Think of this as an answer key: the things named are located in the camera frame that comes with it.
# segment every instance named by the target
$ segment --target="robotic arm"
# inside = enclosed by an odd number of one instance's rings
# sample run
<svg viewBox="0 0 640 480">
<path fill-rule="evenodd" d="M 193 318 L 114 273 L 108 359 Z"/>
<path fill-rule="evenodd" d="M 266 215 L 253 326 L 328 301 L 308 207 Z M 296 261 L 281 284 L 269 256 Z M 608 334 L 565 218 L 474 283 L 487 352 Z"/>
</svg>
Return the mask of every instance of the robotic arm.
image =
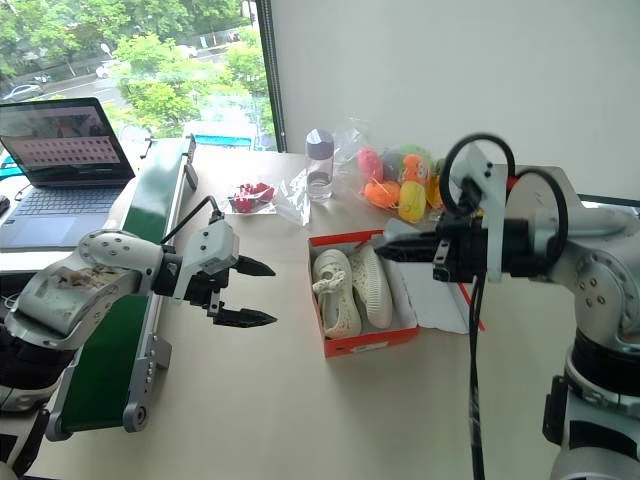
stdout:
<svg viewBox="0 0 640 480">
<path fill-rule="evenodd" d="M 545 437 L 561 446 L 551 478 L 638 479 L 640 222 L 621 211 L 567 209 L 555 181 L 550 186 L 558 212 L 537 210 L 528 219 L 505 220 L 507 185 L 517 181 L 514 168 L 510 181 L 496 174 L 476 140 L 504 144 L 479 134 L 452 149 L 446 167 L 461 195 L 452 205 L 448 175 L 441 177 L 449 212 L 435 232 L 400 235 L 377 252 L 395 261 L 432 262 L 434 278 L 446 282 L 472 282 L 485 273 L 500 281 L 504 272 L 569 289 L 576 337 L 564 375 L 553 380 L 543 422 Z M 452 168 L 467 144 L 469 155 Z M 513 158 L 508 146 L 503 151 Z M 476 215 L 478 208 L 483 217 Z"/>
<path fill-rule="evenodd" d="M 218 325 L 276 321 L 256 310 L 224 308 L 220 291 L 228 286 L 230 268 L 275 275 L 239 255 L 238 247 L 238 237 L 216 211 L 209 225 L 189 238 L 183 255 L 127 232 L 100 230 L 85 236 L 69 257 L 34 275 L 0 325 L 0 479 L 30 467 L 49 418 L 44 406 L 62 371 L 119 298 L 153 292 L 187 300 L 206 309 Z"/>
</svg>

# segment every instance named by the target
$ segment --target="white sneaker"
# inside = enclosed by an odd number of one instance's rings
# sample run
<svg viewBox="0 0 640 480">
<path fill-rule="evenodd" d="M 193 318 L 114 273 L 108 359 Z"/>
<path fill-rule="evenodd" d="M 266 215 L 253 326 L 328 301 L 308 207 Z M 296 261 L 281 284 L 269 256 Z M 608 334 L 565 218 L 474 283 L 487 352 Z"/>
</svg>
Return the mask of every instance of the white sneaker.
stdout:
<svg viewBox="0 0 640 480">
<path fill-rule="evenodd" d="M 326 250 L 313 263 L 313 293 L 318 297 L 324 334 L 329 338 L 360 334 L 362 321 L 352 294 L 349 259 L 340 250 Z"/>
<path fill-rule="evenodd" d="M 367 309 L 367 319 L 374 327 L 389 328 L 393 301 L 382 263 L 371 245 L 365 245 L 349 257 L 353 287 Z"/>
</svg>

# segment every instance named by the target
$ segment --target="white car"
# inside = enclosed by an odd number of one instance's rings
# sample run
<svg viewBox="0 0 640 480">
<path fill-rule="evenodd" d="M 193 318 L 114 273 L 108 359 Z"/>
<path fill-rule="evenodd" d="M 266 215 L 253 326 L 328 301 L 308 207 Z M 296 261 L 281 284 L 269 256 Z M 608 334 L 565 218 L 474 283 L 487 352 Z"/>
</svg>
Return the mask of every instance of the white car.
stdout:
<svg viewBox="0 0 640 480">
<path fill-rule="evenodd" d="M 128 62 L 119 62 L 118 60 L 105 60 L 98 68 L 96 68 L 96 76 L 98 78 L 109 78 L 113 75 L 115 68 L 131 68 Z"/>
<path fill-rule="evenodd" d="M 44 93 L 43 88 L 40 85 L 20 85 L 14 88 L 7 95 L 2 97 L 2 101 L 5 103 L 21 102 L 33 97 L 39 97 Z"/>
<path fill-rule="evenodd" d="M 196 58 L 198 56 L 198 49 L 191 45 L 176 45 L 176 50 L 183 58 Z"/>
</svg>

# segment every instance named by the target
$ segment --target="plastic bottle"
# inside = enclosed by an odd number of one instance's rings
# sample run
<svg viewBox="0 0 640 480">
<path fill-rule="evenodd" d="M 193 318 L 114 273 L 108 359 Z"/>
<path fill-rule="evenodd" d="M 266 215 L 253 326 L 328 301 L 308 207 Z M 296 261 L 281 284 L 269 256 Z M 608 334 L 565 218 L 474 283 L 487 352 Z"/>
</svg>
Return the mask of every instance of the plastic bottle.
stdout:
<svg viewBox="0 0 640 480">
<path fill-rule="evenodd" d="M 333 136 L 314 129 L 307 134 L 307 195 L 312 202 L 326 202 L 333 183 Z"/>
</svg>

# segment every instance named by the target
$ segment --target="table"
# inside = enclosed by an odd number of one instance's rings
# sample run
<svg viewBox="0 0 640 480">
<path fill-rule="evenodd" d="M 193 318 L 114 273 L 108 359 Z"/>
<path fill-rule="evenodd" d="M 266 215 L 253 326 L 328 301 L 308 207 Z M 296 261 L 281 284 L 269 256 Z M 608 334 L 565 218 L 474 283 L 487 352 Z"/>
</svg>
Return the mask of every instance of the table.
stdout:
<svg viewBox="0 0 640 480">
<path fill-rule="evenodd" d="M 247 176 L 293 176 L 304 166 L 298 155 L 198 149 L 200 186 L 183 214 Z M 208 214 L 185 227 L 178 251 Z M 146 429 L 45 440 L 29 473 L 66 480 L 471 478 L 466 336 L 425 330 L 397 347 L 329 360 L 322 354 L 306 240 L 380 228 L 386 215 L 337 196 L 313 205 L 305 228 L 275 215 L 227 219 L 241 253 L 266 262 L 277 277 L 233 272 L 223 300 L 278 322 L 212 326 L 204 311 L 165 302 L 159 328 L 173 356 L 154 388 Z M 487 286 L 483 307 L 478 363 L 487 478 L 547 478 L 558 448 L 541 433 L 544 399 L 573 340 L 572 297 L 505 277 Z"/>
</svg>

